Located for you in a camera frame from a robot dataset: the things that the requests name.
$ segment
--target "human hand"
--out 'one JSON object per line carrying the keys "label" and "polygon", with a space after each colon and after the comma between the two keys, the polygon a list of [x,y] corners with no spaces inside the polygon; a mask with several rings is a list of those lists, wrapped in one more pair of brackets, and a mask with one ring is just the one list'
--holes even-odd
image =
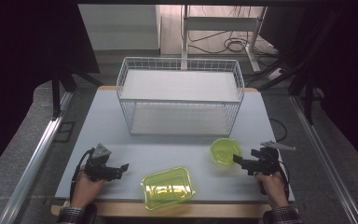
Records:
{"label": "human hand", "polygon": [[87,205],[89,205],[89,203],[91,203],[100,193],[105,182],[105,180],[94,182],[89,179],[83,171],[84,167],[85,165],[80,168],[80,172],[77,174],[74,195],[71,200],[71,207],[85,209]]}
{"label": "human hand", "polygon": [[285,207],[289,205],[286,194],[284,193],[284,184],[279,172],[273,175],[263,175],[260,172],[255,173],[258,187],[264,188],[268,195],[268,203],[272,208]]}

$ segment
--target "person's arm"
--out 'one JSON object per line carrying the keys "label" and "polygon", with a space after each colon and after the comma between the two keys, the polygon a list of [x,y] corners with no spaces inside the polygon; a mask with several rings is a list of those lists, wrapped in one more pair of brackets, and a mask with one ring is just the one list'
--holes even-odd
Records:
{"label": "person's arm", "polygon": [[272,207],[270,214],[272,215],[273,223],[303,223],[296,209],[290,206],[286,199],[282,176],[279,172],[273,175],[255,173],[255,179],[259,187],[264,188],[268,195],[268,203]]}
{"label": "person's arm", "polygon": [[84,210],[100,193],[105,180],[94,182],[83,172],[81,168],[76,179],[74,196],[69,207],[63,207],[57,220],[59,224],[82,223]]}

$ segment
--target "wire basket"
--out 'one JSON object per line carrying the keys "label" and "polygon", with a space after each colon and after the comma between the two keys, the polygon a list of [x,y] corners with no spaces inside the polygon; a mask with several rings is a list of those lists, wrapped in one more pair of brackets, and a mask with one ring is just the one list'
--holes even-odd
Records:
{"label": "wire basket", "polygon": [[229,136],[243,90],[236,60],[125,58],[117,79],[131,134]]}

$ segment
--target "yellow transparent container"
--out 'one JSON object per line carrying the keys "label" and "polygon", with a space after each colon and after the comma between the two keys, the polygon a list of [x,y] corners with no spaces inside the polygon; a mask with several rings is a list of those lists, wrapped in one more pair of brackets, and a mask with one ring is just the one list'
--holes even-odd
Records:
{"label": "yellow transparent container", "polygon": [[145,207],[149,210],[187,201],[195,193],[191,187],[188,171],[184,167],[147,175],[142,180],[142,186],[145,193]]}
{"label": "yellow transparent container", "polygon": [[213,159],[221,164],[232,165],[232,155],[242,156],[242,150],[237,141],[232,138],[219,138],[211,145]]}

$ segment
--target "wooden floor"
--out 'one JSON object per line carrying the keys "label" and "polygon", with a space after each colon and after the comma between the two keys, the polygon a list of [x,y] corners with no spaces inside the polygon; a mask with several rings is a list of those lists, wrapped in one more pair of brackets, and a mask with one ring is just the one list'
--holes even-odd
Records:
{"label": "wooden floor", "polygon": [[[262,7],[220,7],[220,6],[191,6],[188,10],[189,16],[207,17],[257,17]],[[183,6],[160,6],[161,14],[161,55],[181,54],[182,47],[182,18],[185,13]],[[232,37],[250,39],[252,32],[222,32],[217,31],[189,31],[187,37],[188,54],[246,54],[246,51],[233,52],[224,50],[225,41]],[[261,37],[257,38],[256,47],[266,51],[273,51],[267,41]],[[233,44],[231,49],[241,50],[241,44]]]}

